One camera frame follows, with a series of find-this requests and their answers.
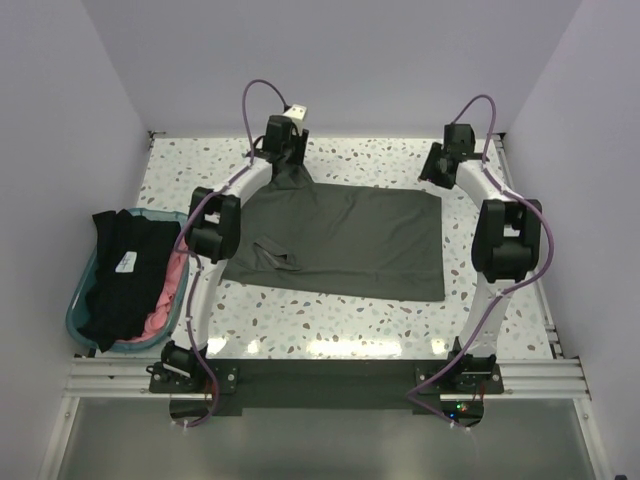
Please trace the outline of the dark grey t shirt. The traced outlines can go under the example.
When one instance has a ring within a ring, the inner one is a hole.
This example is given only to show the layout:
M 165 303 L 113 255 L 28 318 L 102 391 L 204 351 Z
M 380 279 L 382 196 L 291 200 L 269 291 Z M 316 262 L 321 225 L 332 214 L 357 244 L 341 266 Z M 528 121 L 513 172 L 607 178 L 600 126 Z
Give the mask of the dark grey t shirt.
M 418 190 L 317 183 L 279 173 L 242 207 L 223 277 L 243 284 L 377 298 L 445 298 L 441 200 Z

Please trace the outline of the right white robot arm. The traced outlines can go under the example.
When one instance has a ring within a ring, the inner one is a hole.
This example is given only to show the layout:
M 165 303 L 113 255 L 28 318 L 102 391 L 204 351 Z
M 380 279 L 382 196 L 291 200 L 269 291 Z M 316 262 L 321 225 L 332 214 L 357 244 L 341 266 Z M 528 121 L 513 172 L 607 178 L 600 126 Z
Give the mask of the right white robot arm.
M 537 268 L 541 239 L 540 204 L 495 177 L 475 146 L 471 125 L 445 125 L 443 141 L 432 144 L 419 176 L 445 189 L 459 187 L 479 211 L 471 245 L 477 281 L 469 316 L 448 363 L 421 384 L 446 381 L 459 393 L 476 386 L 481 374 L 492 374 L 503 317 L 515 289 Z

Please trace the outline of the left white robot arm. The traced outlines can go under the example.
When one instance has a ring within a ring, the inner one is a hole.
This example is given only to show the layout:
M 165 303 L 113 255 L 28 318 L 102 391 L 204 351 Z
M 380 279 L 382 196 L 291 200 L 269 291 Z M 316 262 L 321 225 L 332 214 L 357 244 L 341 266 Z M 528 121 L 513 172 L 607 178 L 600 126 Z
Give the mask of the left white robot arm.
M 260 144 L 252 144 L 248 159 L 214 188 L 193 191 L 187 222 L 177 240 L 187 255 L 189 279 L 178 326 L 162 351 L 161 364 L 185 392 L 200 390 L 207 380 L 205 355 L 208 322 L 215 289 L 241 236 L 244 204 L 266 186 L 279 168 L 303 163 L 308 131 L 307 109 L 294 104 L 272 115 Z

